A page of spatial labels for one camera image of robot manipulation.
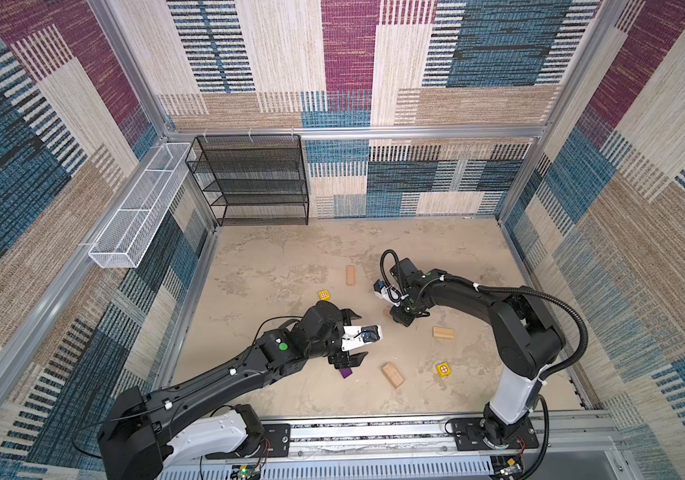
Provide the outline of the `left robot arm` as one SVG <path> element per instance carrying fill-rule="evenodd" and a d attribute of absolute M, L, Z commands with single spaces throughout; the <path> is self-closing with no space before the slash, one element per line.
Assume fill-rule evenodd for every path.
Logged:
<path fill-rule="evenodd" d="M 350 309 L 320 301 L 302 317 L 282 316 L 280 326 L 260 328 L 242 353 L 190 380 L 150 393 L 124 390 L 96 433 L 106 477 L 154 479 L 184 454 L 214 452 L 212 441 L 188 447 L 180 436 L 204 415 L 300 372 L 314 358 L 337 370 L 360 366 L 366 346 L 382 332 L 378 325 L 354 325 L 357 318 Z"/>

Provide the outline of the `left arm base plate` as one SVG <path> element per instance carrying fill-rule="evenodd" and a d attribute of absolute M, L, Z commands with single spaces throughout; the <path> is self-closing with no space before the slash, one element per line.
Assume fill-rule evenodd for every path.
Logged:
<path fill-rule="evenodd" d="M 234 452 L 206 454 L 206 460 L 236 460 L 286 458 L 290 454 L 292 426 L 289 423 L 268 423 L 262 425 L 262 435 L 246 440 L 246 446 L 238 447 Z"/>

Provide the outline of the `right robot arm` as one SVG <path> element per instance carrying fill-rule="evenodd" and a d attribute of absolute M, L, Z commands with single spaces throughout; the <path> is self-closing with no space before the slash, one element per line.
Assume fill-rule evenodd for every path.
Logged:
<path fill-rule="evenodd" d="M 522 286 L 480 285 L 446 271 L 422 272 L 405 258 L 390 269 L 395 280 L 378 280 L 373 290 L 391 304 L 390 315 L 403 326 L 429 315 L 430 308 L 451 308 L 488 324 L 493 333 L 502 376 L 475 428 L 487 447 L 504 449 L 527 429 L 527 418 L 547 376 L 565 345 L 565 336 L 547 302 L 568 310 L 560 299 Z"/>

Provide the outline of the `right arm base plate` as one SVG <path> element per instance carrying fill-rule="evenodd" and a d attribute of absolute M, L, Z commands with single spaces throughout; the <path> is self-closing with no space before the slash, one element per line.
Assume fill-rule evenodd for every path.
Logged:
<path fill-rule="evenodd" d="M 455 418 L 448 423 L 458 451 L 537 449 L 540 441 L 530 419 L 525 416 L 507 425 L 491 418 Z"/>

